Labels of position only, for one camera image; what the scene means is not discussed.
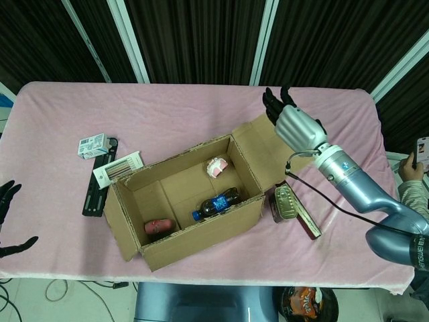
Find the white packet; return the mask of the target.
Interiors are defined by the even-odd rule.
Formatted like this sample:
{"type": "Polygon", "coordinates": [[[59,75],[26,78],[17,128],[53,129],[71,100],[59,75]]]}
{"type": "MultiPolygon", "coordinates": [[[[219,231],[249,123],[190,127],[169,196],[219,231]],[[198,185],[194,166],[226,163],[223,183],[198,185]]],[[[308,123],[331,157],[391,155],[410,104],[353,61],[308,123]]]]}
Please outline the white packet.
{"type": "Polygon", "coordinates": [[[94,169],[93,174],[99,189],[104,189],[123,176],[143,168],[143,166],[144,164],[140,156],[140,151],[135,151],[118,160],[94,169]]]}

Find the brown cardboard shipping box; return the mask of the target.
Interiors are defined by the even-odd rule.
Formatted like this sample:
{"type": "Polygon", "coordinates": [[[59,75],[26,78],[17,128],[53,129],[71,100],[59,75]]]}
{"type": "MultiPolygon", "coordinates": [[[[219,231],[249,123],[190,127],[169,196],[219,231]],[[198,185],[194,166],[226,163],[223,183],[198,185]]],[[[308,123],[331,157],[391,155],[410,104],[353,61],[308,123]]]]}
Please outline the brown cardboard shipping box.
{"type": "Polygon", "coordinates": [[[229,135],[120,178],[109,187],[104,214],[123,259],[141,254],[155,271],[251,229],[261,217],[266,192],[285,179],[291,155],[267,116],[260,115],[229,135]],[[215,157],[228,166],[211,178],[206,166],[215,157]],[[203,201],[232,187],[239,191],[238,205],[193,219],[203,201]],[[146,234],[145,223],[156,219],[174,220],[175,227],[146,234]]]}

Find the black slotted metal plate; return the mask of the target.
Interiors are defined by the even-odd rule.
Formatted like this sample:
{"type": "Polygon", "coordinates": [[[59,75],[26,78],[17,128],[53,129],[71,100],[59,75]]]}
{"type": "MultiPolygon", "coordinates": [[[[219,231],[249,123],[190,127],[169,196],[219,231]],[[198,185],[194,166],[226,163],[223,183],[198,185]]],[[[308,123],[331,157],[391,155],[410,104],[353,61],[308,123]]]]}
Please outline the black slotted metal plate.
{"type": "MultiPolygon", "coordinates": [[[[93,170],[115,160],[118,140],[116,138],[108,138],[108,142],[111,145],[109,151],[106,154],[95,158],[93,170]]],[[[100,189],[95,175],[91,173],[82,209],[82,215],[86,217],[101,217],[103,215],[108,189],[108,187],[100,189]]]]}

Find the bystander bare hand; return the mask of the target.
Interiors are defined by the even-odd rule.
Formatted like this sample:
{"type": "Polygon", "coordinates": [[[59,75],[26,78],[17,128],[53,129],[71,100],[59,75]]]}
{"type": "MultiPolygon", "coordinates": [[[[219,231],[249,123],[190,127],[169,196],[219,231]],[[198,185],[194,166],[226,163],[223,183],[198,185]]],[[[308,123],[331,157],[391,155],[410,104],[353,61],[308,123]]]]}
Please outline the bystander bare hand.
{"type": "Polygon", "coordinates": [[[414,153],[410,153],[406,159],[400,161],[399,176],[404,181],[422,181],[424,177],[424,167],[421,162],[414,164],[414,153]]]}

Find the white smartphone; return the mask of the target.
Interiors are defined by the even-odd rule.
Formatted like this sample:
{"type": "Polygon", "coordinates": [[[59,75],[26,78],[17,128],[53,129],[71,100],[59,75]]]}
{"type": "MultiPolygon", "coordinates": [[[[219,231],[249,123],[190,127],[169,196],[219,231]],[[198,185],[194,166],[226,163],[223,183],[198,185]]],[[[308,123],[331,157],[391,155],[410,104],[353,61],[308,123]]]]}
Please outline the white smartphone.
{"type": "Polygon", "coordinates": [[[423,165],[424,172],[429,171],[429,136],[416,140],[415,160],[423,165]]]}

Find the cola bottle blue label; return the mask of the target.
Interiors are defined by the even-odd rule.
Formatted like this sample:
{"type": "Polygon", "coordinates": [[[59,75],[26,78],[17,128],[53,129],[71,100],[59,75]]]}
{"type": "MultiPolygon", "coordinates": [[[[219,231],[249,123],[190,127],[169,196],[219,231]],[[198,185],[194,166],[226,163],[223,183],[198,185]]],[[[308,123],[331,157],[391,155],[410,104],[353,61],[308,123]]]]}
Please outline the cola bottle blue label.
{"type": "Polygon", "coordinates": [[[240,202],[241,197],[238,189],[232,187],[211,199],[203,201],[199,208],[192,212],[192,217],[195,221],[200,221],[217,215],[240,202]]]}

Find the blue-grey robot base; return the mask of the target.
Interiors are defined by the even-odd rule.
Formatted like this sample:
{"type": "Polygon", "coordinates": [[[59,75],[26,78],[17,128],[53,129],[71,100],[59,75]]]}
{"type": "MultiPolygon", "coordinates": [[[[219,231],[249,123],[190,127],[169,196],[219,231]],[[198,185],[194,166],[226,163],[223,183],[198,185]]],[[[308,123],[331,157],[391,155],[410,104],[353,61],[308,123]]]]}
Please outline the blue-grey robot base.
{"type": "Polygon", "coordinates": [[[279,322],[270,286],[140,282],[133,322],[279,322]]]}

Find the long dark red box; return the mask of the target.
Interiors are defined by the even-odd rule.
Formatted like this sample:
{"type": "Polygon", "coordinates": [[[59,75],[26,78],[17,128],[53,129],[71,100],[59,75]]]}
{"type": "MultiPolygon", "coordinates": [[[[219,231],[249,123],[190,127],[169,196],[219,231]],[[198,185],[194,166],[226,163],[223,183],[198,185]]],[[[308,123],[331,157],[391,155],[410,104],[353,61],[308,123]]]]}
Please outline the long dark red box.
{"type": "Polygon", "coordinates": [[[294,205],[296,210],[298,211],[297,219],[301,226],[304,228],[308,236],[311,240],[315,240],[319,238],[322,235],[321,230],[317,226],[316,222],[313,220],[309,212],[307,212],[306,208],[303,206],[299,198],[296,196],[295,192],[292,190],[293,198],[294,198],[294,205]]]}

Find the white blue equipment box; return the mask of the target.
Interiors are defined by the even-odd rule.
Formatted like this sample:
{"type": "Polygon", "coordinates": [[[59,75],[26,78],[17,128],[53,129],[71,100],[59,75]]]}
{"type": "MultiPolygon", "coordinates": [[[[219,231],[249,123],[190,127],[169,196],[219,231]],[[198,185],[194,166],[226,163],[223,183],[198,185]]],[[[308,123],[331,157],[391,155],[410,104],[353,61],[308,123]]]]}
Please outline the white blue equipment box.
{"type": "Polygon", "coordinates": [[[0,81],[0,137],[5,129],[15,100],[16,94],[0,81]]]}

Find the gold rectangular tin can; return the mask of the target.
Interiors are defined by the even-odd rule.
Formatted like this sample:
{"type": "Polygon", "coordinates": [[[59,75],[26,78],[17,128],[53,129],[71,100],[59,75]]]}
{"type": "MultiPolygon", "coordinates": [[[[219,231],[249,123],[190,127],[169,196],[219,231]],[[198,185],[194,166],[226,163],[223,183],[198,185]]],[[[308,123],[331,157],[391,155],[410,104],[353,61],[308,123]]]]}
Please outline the gold rectangular tin can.
{"type": "Polygon", "coordinates": [[[275,187],[269,197],[269,204],[273,220],[276,223],[295,219],[298,216],[292,190],[287,183],[275,187]]]}

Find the orange snack bag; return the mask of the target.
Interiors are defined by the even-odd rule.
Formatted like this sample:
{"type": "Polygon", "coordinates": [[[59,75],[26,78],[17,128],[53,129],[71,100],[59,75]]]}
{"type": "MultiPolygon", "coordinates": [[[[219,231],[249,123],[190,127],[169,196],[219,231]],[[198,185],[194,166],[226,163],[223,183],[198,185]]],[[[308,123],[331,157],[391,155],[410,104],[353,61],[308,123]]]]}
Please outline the orange snack bag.
{"type": "Polygon", "coordinates": [[[288,291],[289,304],[286,312],[289,315],[317,319],[323,306],[323,295],[320,288],[307,286],[291,287],[288,291]]]}

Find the bystander striped sleeve forearm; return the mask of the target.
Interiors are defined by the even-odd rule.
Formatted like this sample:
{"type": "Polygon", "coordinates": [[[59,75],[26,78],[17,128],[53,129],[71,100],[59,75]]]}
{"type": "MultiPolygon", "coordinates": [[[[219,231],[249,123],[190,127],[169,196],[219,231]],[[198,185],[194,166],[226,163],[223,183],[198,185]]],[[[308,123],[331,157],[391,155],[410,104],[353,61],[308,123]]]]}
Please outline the bystander striped sleeve forearm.
{"type": "Polygon", "coordinates": [[[428,198],[421,180],[408,180],[398,187],[400,201],[429,220],[428,198]]]}

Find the pink tablecloth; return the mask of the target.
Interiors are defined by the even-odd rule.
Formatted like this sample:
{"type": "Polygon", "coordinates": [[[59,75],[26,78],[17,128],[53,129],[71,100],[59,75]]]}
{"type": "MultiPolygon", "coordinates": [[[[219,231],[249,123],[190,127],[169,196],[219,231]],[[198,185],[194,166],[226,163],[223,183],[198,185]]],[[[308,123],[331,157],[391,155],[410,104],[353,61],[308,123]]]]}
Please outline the pink tablecloth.
{"type": "Polygon", "coordinates": [[[188,284],[314,285],[383,288],[401,294],[408,266],[376,256],[368,225],[330,207],[299,183],[322,229],[312,241],[297,221],[274,223],[268,208],[248,232],[152,272],[141,256],[126,262],[104,218],[84,217],[91,160],[81,139],[106,133],[118,156],[146,164],[232,132],[264,114],[261,87],[32,82],[20,90],[0,138],[0,185],[22,185],[0,231],[4,246],[32,236],[29,250],[0,259],[0,278],[149,280],[188,284]]]}

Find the thin white frame post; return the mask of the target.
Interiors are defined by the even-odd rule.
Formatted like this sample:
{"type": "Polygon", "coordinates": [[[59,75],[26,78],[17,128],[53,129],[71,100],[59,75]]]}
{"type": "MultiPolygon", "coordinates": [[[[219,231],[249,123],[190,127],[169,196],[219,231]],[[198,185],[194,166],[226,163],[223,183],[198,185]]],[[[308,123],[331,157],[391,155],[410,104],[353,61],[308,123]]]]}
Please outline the thin white frame post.
{"type": "Polygon", "coordinates": [[[102,63],[99,55],[97,54],[97,51],[95,47],[93,46],[93,43],[91,42],[80,18],[78,17],[76,11],[74,10],[70,0],[61,0],[62,5],[64,6],[67,14],[71,18],[75,28],[77,29],[78,33],[80,34],[80,37],[82,38],[84,44],[86,45],[88,51],[90,52],[93,60],[95,61],[96,65],[98,66],[104,80],[106,83],[112,83],[111,77],[109,76],[104,64],[102,63]]]}

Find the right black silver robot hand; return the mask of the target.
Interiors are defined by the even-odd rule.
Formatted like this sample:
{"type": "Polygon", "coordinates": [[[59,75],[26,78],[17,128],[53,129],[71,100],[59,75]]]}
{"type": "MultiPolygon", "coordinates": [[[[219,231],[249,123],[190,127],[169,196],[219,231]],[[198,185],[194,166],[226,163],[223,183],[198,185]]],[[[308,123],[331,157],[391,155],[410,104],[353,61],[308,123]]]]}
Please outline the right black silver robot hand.
{"type": "Polygon", "coordinates": [[[321,122],[297,106],[288,91],[289,87],[282,87],[278,99],[267,87],[262,95],[265,113],[275,133],[295,152],[326,146],[328,136],[321,122]]]}

